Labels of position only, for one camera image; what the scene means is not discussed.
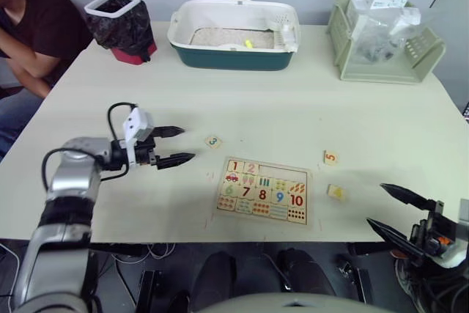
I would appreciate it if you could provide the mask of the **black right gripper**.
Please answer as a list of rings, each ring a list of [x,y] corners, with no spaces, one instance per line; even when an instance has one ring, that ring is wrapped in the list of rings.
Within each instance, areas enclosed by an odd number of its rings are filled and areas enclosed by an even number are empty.
[[[383,188],[393,198],[419,210],[428,210],[427,219],[414,224],[410,233],[410,240],[401,232],[380,221],[367,218],[369,226],[386,242],[395,245],[408,257],[415,259],[428,258],[442,268],[455,268],[459,265],[459,240],[457,239],[457,224],[445,218],[444,203],[432,199],[425,199],[415,192],[399,185],[381,183]]]

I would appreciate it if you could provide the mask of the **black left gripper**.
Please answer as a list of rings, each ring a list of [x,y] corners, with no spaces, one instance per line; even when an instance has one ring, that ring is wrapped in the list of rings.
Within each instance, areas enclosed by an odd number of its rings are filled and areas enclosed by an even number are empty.
[[[167,157],[156,157],[155,138],[171,138],[185,132],[185,129],[177,126],[155,127],[152,133],[143,141],[132,138],[128,142],[128,165],[130,168],[142,165],[157,166],[158,170],[180,166],[193,159],[196,155],[189,152],[179,152]]]

